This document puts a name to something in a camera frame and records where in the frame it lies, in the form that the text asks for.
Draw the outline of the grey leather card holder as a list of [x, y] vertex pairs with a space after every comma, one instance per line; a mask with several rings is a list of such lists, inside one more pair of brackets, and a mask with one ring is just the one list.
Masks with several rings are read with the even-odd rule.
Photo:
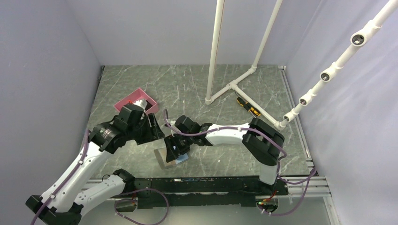
[[166, 148], [155, 149], [154, 154], [162, 170], [176, 167], [190, 158], [188, 153], [175, 157], [172, 153], [169, 153]]

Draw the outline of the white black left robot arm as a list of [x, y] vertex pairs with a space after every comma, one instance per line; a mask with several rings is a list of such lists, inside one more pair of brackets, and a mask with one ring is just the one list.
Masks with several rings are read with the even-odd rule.
[[128, 103], [110, 121], [96, 125], [84, 135], [83, 147], [62, 176], [45, 192], [31, 195], [26, 206], [46, 225], [77, 225], [82, 217], [106, 199], [134, 193], [136, 178], [124, 169], [114, 171], [101, 183], [82, 188], [103, 163], [128, 141], [144, 144], [164, 138], [153, 113]]

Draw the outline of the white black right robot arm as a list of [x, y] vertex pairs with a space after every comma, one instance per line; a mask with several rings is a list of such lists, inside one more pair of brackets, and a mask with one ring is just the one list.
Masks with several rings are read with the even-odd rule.
[[260, 163], [259, 190], [269, 195], [276, 190], [278, 159], [282, 153], [284, 136], [263, 120], [253, 118], [241, 125], [222, 126], [214, 123], [198, 124], [180, 116], [173, 125], [166, 123], [173, 134], [164, 138], [166, 162], [186, 154], [191, 145], [243, 145]]

